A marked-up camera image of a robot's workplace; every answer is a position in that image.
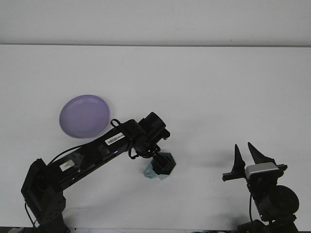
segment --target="lavender plate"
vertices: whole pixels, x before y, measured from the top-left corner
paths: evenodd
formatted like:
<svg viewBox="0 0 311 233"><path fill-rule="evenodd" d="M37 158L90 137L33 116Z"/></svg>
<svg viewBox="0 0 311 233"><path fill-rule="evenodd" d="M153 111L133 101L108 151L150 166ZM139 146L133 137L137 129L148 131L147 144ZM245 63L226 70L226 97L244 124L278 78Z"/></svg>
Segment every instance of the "lavender plate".
<svg viewBox="0 0 311 233"><path fill-rule="evenodd" d="M102 98L81 95L65 104L59 115L59 124L71 137L91 138L103 131L109 118L109 107Z"/></svg>

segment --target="wire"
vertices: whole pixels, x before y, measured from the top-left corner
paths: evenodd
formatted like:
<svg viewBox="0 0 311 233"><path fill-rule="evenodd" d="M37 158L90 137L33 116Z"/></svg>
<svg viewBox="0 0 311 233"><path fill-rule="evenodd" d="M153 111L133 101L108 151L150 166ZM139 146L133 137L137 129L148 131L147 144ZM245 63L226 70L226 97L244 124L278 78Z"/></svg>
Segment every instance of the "wire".
<svg viewBox="0 0 311 233"><path fill-rule="evenodd" d="M26 210L26 213L27 213L27 215L28 215L28 218L30 219L30 221L31 221L31 224L33 225L33 228L35 229L35 231L36 232L38 232L37 231L37 227L35 226L35 222L32 220L32 218L31 218L31 216L30 216L30 214L29 214L29 212L28 212L28 209L27 209L27 204L26 204L26 202L25 202L25 210Z"/></svg>
<svg viewBox="0 0 311 233"><path fill-rule="evenodd" d="M124 136L127 138L128 144L127 144L126 150L127 150L127 152L128 152L128 156L129 156L131 159L136 159L137 157L139 157L138 154L132 156L132 148L131 148L131 145L132 145L132 138L128 138L128 137L126 136L126 134L125 134L125 132L124 132L124 129L123 129L123 127L121 126L121 125L122 125L121 122L120 122L119 120L117 120L117 119L112 119L112 120L110 121L110 124L113 126L113 128L119 129L119 130L121 131L121 133L124 134Z"/></svg>
<svg viewBox="0 0 311 233"><path fill-rule="evenodd" d="M219 232L231 233L232 231L202 231L202 232L191 232L191 233L219 233Z"/></svg>
<svg viewBox="0 0 311 233"><path fill-rule="evenodd" d="M55 158L53 158L53 159L48 163L48 165L50 165L51 163L53 163L59 156L65 154L65 153L67 153L67 152L69 152L69 151L71 151L71 150L74 150L74 149L83 147L83 146L85 146L85 145L87 145L87 144L89 144L89 142L88 142L88 143L85 143L85 144L82 144L82 145L79 145L79 146L76 146L76 147L73 147L73 148L70 148L70 149L68 149L68 150L65 150L65 151L61 152L61 153L58 154Z"/></svg>
<svg viewBox="0 0 311 233"><path fill-rule="evenodd" d="M249 218L251 219L251 223L253 225L253 218L252 218L252 197L253 194L251 193L250 198L249 198Z"/></svg>

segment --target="barcode label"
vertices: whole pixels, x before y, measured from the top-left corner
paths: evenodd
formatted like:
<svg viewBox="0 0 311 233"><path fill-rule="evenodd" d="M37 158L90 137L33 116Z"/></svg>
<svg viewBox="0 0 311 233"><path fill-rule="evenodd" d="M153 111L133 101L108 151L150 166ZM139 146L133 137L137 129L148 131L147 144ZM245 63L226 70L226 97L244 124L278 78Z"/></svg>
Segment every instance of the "barcode label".
<svg viewBox="0 0 311 233"><path fill-rule="evenodd" d="M121 138L124 138L124 137L125 137L124 134L118 133L117 135L114 135L113 137L105 140L105 143L107 145L111 145L111 144L115 143L116 141L119 141Z"/></svg>
<svg viewBox="0 0 311 233"><path fill-rule="evenodd" d="M70 159L70 160L64 162L59 167L60 167L60 169L62 169L62 171L66 171L68 168L71 168L72 166L74 166L74 162Z"/></svg>

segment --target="white table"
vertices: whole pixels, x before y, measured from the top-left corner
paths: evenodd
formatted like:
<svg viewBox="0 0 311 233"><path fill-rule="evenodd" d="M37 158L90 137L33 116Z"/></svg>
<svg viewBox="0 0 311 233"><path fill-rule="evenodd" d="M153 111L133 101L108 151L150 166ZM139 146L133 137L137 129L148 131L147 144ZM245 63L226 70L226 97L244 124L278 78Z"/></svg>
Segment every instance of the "white table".
<svg viewBox="0 0 311 233"><path fill-rule="evenodd" d="M235 229L249 221L249 193L222 173L234 144L253 164L250 141L289 166L279 184L298 195L296 225L309 230L310 76L308 48L1 45L0 225L30 226L20 193L29 165L88 141L66 136L58 116L71 98L95 94L120 121L156 112L177 166L150 180L149 160L119 156L64 192L68 226Z"/></svg>

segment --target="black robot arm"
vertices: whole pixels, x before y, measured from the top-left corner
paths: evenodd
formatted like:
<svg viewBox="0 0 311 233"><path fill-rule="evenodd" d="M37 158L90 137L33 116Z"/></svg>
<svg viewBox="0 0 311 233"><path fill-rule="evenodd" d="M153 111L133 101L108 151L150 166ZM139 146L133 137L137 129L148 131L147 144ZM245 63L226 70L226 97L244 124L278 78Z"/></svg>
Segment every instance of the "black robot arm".
<svg viewBox="0 0 311 233"><path fill-rule="evenodd" d="M223 174L223 181L245 178L247 188L255 201L260 218L269 222L266 226L259 220L238 226L239 233L298 233L294 224L298 210L297 195L289 188L277 185L287 165L277 165L275 160L264 156L251 143L249 150L255 164L245 167L239 148L235 145L234 166Z"/></svg>
<svg viewBox="0 0 311 233"><path fill-rule="evenodd" d="M46 165L37 159L29 168L21 192L42 233L66 233L62 212L66 206L63 191L123 152L131 158L153 157L157 174L169 174L176 165L170 153L159 153L157 142L170 133L165 123L150 113L139 123L129 120L118 125L96 140ZM136 156L131 156L134 149Z"/></svg>

